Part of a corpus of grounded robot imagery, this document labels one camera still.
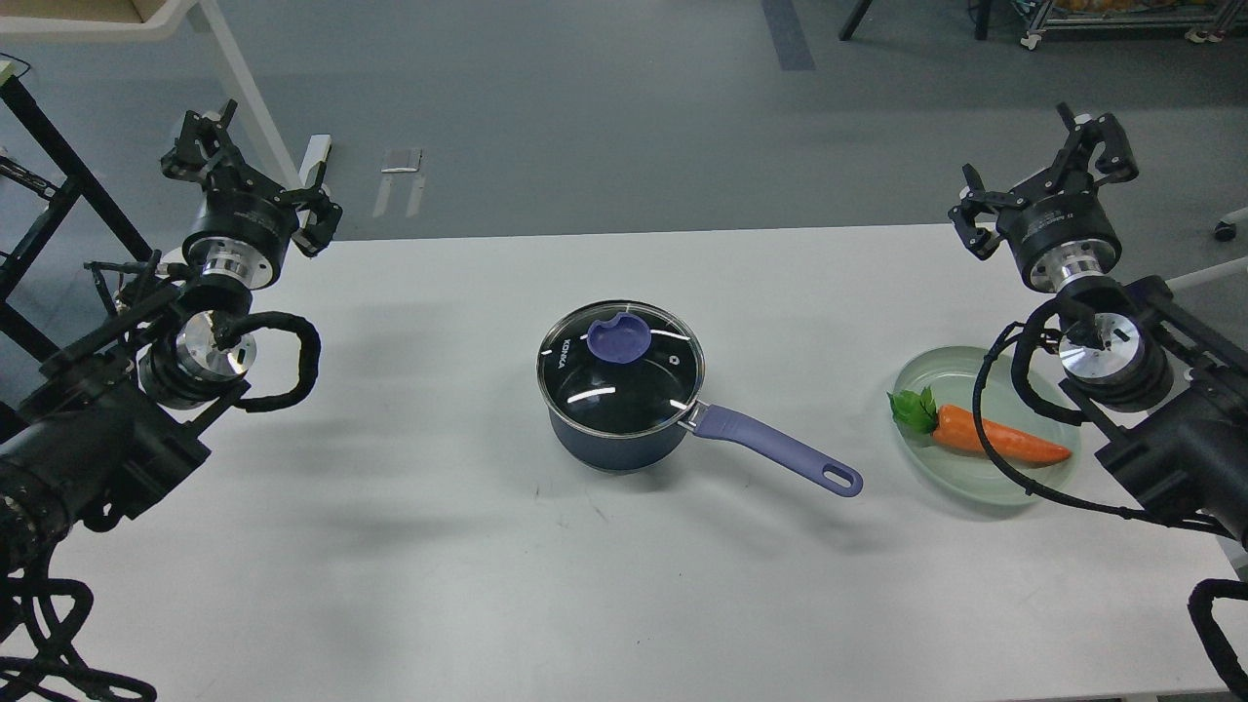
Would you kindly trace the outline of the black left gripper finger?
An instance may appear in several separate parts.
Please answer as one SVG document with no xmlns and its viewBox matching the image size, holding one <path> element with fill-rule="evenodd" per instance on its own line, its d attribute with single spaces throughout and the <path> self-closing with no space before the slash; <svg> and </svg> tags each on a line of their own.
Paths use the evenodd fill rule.
<svg viewBox="0 0 1248 702">
<path fill-rule="evenodd" d="M 161 156 L 163 177 L 195 184 L 205 195 L 255 194 L 253 169 L 228 132 L 237 107 L 228 99 L 218 114 L 183 112 L 173 146 Z"/>
<path fill-rule="evenodd" d="M 334 204 L 324 189 L 328 167 L 327 162 L 316 162 L 311 185 L 287 191 L 287 206 L 293 209 L 295 214 L 308 216 L 292 235 L 295 247 L 308 259 L 323 254 L 324 249 L 329 247 L 343 214 L 343 209 Z"/>
</svg>

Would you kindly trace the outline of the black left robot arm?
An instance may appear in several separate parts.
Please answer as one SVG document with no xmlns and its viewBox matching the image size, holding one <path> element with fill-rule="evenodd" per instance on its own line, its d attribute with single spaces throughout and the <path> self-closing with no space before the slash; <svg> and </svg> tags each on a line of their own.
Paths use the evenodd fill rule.
<svg viewBox="0 0 1248 702">
<path fill-rule="evenodd" d="M 314 387 L 314 325 L 255 312 L 253 299 L 277 284 L 291 246 L 323 252 L 342 210 L 324 191 L 324 162 L 302 189 L 250 166 L 228 132 L 237 106 L 188 111 L 162 156 L 165 177 L 202 190 L 181 261 L 89 262 L 94 276 L 129 284 L 106 295 L 106 324 L 54 351 L 44 385 L 19 403 L 2 443 L 7 573 L 76 523 L 112 530 L 168 496 L 206 461 L 201 436 L 225 410 L 292 408 Z"/>
</svg>

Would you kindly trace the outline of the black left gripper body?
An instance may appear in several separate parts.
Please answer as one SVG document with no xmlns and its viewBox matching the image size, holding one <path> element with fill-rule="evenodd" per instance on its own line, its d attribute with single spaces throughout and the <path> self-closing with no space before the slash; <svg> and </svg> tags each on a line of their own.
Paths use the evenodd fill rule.
<svg viewBox="0 0 1248 702">
<path fill-rule="evenodd" d="M 250 245 L 270 271 L 280 271 L 297 227 L 297 214 L 290 206 L 241 190 L 210 190 L 190 226 L 190 236 L 183 240 L 183 261 L 205 262 L 206 241 L 223 239 Z"/>
</svg>

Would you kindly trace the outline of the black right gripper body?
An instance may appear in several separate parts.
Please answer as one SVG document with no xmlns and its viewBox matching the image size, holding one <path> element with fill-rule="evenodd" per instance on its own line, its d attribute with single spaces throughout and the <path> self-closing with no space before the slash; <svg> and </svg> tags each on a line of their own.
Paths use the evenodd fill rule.
<svg viewBox="0 0 1248 702">
<path fill-rule="evenodd" d="M 1119 237 L 1092 191 L 1062 191 L 995 219 L 1022 284 L 1057 284 L 1066 261 L 1092 261 L 1097 274 L 1119 262 Z"/>
</svg>

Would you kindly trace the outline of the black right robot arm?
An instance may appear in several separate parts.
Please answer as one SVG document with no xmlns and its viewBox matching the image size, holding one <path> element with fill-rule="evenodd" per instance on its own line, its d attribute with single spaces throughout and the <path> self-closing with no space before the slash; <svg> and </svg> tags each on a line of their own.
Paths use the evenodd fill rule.
<svg viewBox="0 0 1248 702">
<path fill-rule="evenodd" d="M 1122 244 L 1098 199 L 1139 172 L 1117 117 L 1061 102 L 1053 161 L 1007 189 L 963 165 L 950 209 L 976 259 L 1007 246 L 1045 294 L 1020 329 L 1010 376 L 1022 403 L 1104 435 L 1096 458 L 1134 498 L 1126 520 L 1246 541 L 1246 350 L 1203 324 L 1158 276 L 1119 284 Z"/>
</svg>

